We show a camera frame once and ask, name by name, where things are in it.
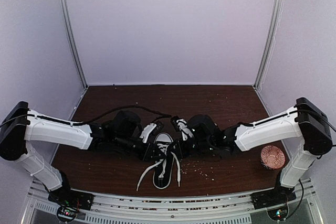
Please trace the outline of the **white shoelace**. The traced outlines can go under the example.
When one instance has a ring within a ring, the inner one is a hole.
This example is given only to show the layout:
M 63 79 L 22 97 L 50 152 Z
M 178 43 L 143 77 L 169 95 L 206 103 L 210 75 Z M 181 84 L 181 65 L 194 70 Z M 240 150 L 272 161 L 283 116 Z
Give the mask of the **white shoelace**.
M 140 185 L 151 170 L 153 172 L 152 182 L 155 188 L 164 190 L 169 187 L 172 178 L 172 169 L 174 163 L 176 163 L 177 172 L 176 172 L 176 181 L 177 185 L 181 186 L 181 165 L 177 155 L 170 149 L 170 144 L 159 142 L 157 144 L 159 150 L 159 160 L 154 164 L 148 166 L 143 173 L 140 175 L 140 178 L 137 183 L 136 191 L 139 190 Z

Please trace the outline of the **black white canvas sneaker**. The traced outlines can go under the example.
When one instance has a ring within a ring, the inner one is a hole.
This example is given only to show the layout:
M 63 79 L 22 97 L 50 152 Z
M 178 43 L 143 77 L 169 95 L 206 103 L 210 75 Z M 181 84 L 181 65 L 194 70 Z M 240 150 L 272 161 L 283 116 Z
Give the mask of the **black white canvas sneaker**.
M 166 189 L 171 182 L 174 156 L 172 153 L 173 139 L 167 133 L 160 133 L 154 140 L 160 150 L 164 153 L 164 158 L 159 159 L 159 164 L 154 170 L 153 184 L 157 189 Z

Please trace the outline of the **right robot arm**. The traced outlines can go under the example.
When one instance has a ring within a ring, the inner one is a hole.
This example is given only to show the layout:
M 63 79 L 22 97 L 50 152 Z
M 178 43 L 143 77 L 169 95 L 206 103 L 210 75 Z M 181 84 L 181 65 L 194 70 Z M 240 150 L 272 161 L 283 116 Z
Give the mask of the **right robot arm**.
M 279 114 L 251 123 L 238 122 L 224 130 L 204 114 L 189 120 L 175 116 L 171 123 L 182 133 L 186 149 L 209 148 L 223 155 L 247 152 L 277 141 L 297 141 L 296 151 L 279 173 L 278 185 L 269 192 L 274 204 L 287 198 L 289 189 L 295 187 L 315 160 L 333 148 L 330 132 L 333 127 L 327 115 L 305 97 L 298 98 L 294 106 Z

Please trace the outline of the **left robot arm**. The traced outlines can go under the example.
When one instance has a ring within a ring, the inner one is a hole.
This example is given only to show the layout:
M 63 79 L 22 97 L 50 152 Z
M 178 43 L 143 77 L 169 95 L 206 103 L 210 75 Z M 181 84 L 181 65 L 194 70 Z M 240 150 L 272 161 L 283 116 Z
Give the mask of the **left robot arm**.
M 74 122 L 38 113 L 20 101 L 1 123 L 1 158 L 19 163 L 64 205 L 71 205 L 76 197 L 65 173 L 44 160 L 36 142 L 97 152 L 125 149 L 145 156 L 150 136 L 162 127 L 161 122 L 142 127 L 140 117 L 128 106 L 117 109 L 115 118 L 104 123 Z

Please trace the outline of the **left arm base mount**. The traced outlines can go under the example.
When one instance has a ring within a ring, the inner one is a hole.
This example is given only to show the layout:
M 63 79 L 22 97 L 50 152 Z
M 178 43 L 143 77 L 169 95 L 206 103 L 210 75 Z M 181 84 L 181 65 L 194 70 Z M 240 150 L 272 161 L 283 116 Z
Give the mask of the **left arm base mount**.
M 83 210 L 90 210 L 94 195 L 90 193 L 70 190 L 68 192 L 56 192 L 48 190 L 48 200 L 58 204 L 56 217 L 63 223 L 74 221 L 82 214 Z

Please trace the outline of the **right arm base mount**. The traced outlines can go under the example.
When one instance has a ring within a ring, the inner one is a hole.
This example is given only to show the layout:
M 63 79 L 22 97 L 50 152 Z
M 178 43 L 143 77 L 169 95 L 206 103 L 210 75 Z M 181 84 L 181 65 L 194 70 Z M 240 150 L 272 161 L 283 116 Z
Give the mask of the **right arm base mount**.
M 275 187 L 251 194 L 254 209 L 266 208 L 268 217 L 273 221 L 284 221 L 289 216 L 288 202 L 295 199 L 293 188 L 286 187 Z

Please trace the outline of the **front aluminium rail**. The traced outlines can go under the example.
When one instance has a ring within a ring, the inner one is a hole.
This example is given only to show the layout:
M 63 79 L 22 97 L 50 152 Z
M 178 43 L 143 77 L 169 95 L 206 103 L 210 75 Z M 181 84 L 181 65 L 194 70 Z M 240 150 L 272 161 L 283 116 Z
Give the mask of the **front aluminium rail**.
M 91 208 L 74 223 L 275 223 L 270 215 L 288 207 L 286 223 L 326 223 L 310 179 L 294 190 L 296 199 L 257 209 L 251 191 L 198 197 L 136 197 L 93 193 Z

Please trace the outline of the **right aluminium frame post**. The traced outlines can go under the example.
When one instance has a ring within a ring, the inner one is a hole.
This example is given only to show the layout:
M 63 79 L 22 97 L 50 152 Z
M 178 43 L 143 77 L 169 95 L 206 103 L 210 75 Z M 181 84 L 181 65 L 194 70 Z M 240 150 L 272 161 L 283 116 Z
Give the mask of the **right aluminium frame post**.
M 284 0 L 274 0 L 266 42 L 262 53 L 262 58 L 259 65 L 256 80 L 254 83 L 254 88 L 257 91 L 261 90 L 261 86 L 266 76 L 266 72 L 268 70 L 268 66 L 271 60 L 272 51 L 275 45 L 275 35 L 280 22 L 283 1 Z

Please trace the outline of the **aluminium frame post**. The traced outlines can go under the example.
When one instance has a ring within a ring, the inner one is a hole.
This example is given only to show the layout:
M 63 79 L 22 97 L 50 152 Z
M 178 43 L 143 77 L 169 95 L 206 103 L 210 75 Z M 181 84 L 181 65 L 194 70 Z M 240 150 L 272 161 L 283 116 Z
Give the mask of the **aluminium frame post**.
M 284 0 L 274 0 L 266 42 L 262 53 L 262 58 L 259 65 L 256 80 L 254 83 L 254 88 L 257 91 L 261 90 L 261 86 L 266 76 L 266 72 L 268 70 L 268 66 L 271 60 L 272 51 L 275 45 L 275 35 L 280 22 L 283 1 Z
M 78 73 L 78 76 L 79 76 L 82 87 L 84 89 L 87 89 L 88 84 L 87 84 L 87 81 L 86 81 L 86 78 L 85 78 L 85 74 L 84 74 L 84 71 L 83 71 L 83 68 L 82 68 L 82 64 L 80 62 L 78 49 L 77 49 L 77 45 L 76 45 L 76 41 L 75 41 L 75 37 L 74 37 L 74 32 L 73 32 L 72 25 L 71 25 L 67 0 L 60 0 L 60 4 L 61 4 L 64 23 L 65 23 L 66 36 L 67 36 L 67 40 L 68 40 L 68 43 L 69 43 L 70 52 L 71 52 L 72 58 L 73 58 L 74 63 L 75 63 L 75 68 L 76 68 L 76 71 Z

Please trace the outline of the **left aluminium frame post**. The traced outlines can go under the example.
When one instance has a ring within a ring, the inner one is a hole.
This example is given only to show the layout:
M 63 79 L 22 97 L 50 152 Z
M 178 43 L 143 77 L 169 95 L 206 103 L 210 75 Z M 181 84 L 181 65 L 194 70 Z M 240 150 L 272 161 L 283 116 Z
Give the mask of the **left aluminium frame post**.
M 74 37 L 74 32 L 73 32 L 72 25 L 71 25 L 67 0 L 60 0 L 60 4 L 61 4 L 64 23 L 65 23 L 66 36 L 67 36 L 67 40 L 68 40 L 68 43 L 69 43 L 70 52 L 71 52 L 72 58 L 73 58 L 74 63 L 75 63 L 75 68 L 76 68 L 76 71 L 78 73 L 78 76 L 79 76 L 82 87 L 84 89 L 87 89 L 88 84 L 87 84 L 87 81 L 86 81 L 86 78 L 85 78 L 85 74 L 84 74 L 84 71 L 83 71 L 83 68 L 82 68 L 82 64 L 80 62 L 78 49 L 77 49 L 77 45 L 76 45 L 76 41 L 75 41 L 75 37 Z

